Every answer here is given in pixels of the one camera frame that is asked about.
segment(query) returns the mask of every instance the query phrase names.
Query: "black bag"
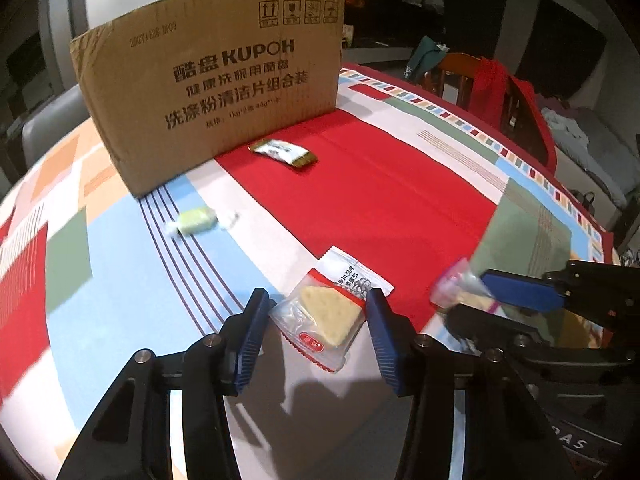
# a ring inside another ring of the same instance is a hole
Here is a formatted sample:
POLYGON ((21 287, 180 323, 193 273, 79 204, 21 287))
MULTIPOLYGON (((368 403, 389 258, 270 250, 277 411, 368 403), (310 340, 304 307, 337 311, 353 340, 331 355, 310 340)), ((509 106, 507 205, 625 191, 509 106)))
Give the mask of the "black bag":
POLYGON ((596 194, 593 191, 588 191, 582 194, 577 189, 570 189, 571 194, 575 196, 575 199, 580 202, 583 208, 585 208, 591 216, 596 214, 596 208, 593 206, 593 201, 596 199, 596 194))

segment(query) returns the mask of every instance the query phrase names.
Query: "shipping symbol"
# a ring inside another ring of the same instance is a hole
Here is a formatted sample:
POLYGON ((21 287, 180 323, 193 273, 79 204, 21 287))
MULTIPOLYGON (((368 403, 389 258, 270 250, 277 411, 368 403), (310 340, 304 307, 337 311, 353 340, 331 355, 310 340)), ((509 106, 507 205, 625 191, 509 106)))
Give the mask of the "shipping symbol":
POLYGON ((325 23, 336 23, 338 21, 338 4, 331 0, 324 1, 324 18, 325 23))
POLYGON ((260 2, 260 27, 276 27, 280 2, 278 0, 265 0, 260 2))
POLYGON ((305 0, 305 23, 320 23, 321 6, 320 0, 305 0))
POLYGON ((300 0, 284 0, 282 8, 284 10, 282 23, 284 25, 300 24, 300 0))

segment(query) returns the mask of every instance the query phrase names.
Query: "teal cloth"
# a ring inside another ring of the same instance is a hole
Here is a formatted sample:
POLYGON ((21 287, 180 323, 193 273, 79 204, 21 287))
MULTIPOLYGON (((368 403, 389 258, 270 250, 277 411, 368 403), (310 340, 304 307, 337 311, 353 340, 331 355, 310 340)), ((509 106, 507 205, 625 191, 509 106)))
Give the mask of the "teal cloth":
POLYGON ((424 74, 436 66, 447 55, 429 37, 425 36, 415 49, 404 69, 404 78, 411 83, 419 83, 424 74))

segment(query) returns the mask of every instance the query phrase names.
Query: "brown cardboard box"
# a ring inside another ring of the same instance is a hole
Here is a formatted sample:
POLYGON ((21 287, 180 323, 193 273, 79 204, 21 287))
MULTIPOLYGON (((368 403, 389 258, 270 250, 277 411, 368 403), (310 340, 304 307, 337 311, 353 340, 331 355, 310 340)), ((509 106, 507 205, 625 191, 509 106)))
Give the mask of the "brown cardboard box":
POLYGON ((344 0, 161 0, 71 43, 82 94, 140 197, 335 107, 344 0))

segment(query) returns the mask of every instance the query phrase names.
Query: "round table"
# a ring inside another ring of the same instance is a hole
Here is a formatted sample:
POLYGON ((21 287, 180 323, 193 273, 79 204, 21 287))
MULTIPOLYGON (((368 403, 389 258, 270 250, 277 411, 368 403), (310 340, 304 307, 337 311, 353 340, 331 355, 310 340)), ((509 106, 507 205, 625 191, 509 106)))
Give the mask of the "round table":
MULTIPOLYGON (((295 171, 241 146, 136 200, 88 120, 0 205, 0 424, 45 478, 133 352, 185 350, 254 287, 286 295, 332 245, 391 282, 392 308, 451 348, 428 297, 457 259, 534 276, 569 258, 611 261, 610 235, 527 153, 373 70, 345 67, 335 112, 272 137, 318 162, 295 171), (238 221, 164 235, 178 212, 204 205, 238 221)), ((542 327, 554 342, 599 337, 557 321, 542 327)), ((380 378, 366 324, 336 374, 268 327, 251 384, 227 402, 252 480, 391 478, 408 407, 380 378)), ((179 395, 170 414, 180 479, 179 395)))

